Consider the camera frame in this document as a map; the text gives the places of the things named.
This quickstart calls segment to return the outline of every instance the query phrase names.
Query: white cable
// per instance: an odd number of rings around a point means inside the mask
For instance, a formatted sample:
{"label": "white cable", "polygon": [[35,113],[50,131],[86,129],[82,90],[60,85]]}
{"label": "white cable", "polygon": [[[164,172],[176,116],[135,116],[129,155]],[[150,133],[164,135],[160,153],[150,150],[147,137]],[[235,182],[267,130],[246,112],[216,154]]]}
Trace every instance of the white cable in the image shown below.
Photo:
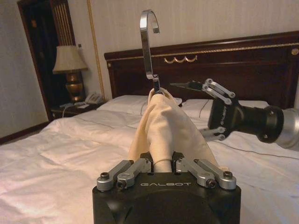
{"label": "white cable", "polygon": [[64,111],[62,112],[62,118],[64,118],[64,112],[65,112],[65,110],[66,110],[67,108],[71,107],[71,106],[73,106],[73,105],[67,105],[67,106],[65,106]]}

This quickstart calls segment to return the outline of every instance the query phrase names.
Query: wooden headboard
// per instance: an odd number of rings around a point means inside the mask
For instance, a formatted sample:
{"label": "wooden headboard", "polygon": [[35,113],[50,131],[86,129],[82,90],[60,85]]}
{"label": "wooden headboard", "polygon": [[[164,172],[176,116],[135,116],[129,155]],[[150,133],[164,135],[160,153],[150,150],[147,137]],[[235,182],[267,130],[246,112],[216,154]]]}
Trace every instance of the wooden headboard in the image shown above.
{"label": "wooden headboard", "polygon": [[[160,84],[183,100],[209,98],[169,83],[207,78],[239,99],[264,100],[283,109],[294,106],[299,74],[299,31],[151,48]],[[112,96],[148,95],[141,49],[105,53]]]}

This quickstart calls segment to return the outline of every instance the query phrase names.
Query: bed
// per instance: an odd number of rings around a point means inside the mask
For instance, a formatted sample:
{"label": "bed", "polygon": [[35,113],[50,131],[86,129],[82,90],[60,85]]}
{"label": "bed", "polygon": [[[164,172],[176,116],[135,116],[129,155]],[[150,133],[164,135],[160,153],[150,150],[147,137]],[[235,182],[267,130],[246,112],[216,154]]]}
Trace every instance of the bed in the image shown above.
{"label": "bed", "polygon": [[[212,78],[254,101],[244,103],[293,107],[298,49],[299,32],[157,47],[153,70],[200,129],[211,99],[169,83]],[[114,100],[0,147],[0,223],[93,223],[92,188],[101,172],[126,159],[151,89],[140,49],[105,59]],[[241,223],[298,223],[299,152],[244,133],[208,144],[242,189]]]}

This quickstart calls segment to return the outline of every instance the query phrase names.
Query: chrome s-hook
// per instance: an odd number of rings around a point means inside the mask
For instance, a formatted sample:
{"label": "chrome s-hook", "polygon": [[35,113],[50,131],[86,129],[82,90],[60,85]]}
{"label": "chrome s-hook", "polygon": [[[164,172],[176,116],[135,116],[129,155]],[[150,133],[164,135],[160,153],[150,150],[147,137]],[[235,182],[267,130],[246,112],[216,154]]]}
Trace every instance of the chrome s-hook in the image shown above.
{"label": "chrome s-hook", "polygon": [[154,34],[160,33],[159,25],[154,12],[151,9],[144,10],[141,13],[141,18],[140,18],[140,34],[141,34],[142,51],[143,51],[143,58],[144,58],[143,59],[144,67],[145,67],[146,77],[148,79],[153,80],[155,93],[161,93],[159,76],[154,75],[153,67],[151,63],[150,43],[149,43],[149,34],[148,34],[149,15],[153,18],[152,27],[153,27]]}

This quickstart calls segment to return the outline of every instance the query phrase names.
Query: brass lamp base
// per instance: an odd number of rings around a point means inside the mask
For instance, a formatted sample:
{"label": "brass lamp base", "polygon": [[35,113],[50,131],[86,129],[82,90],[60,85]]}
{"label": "brass lamp base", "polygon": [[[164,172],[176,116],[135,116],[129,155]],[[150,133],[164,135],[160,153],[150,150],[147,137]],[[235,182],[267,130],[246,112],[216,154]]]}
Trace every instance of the brass lamp base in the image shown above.
{"label": "brass lamp base", "polygon": [[66,80],[65,87],[69,92],[71,101],[73,103],[84,101],[85,93],[81,73],[68,73],[66,74]]}

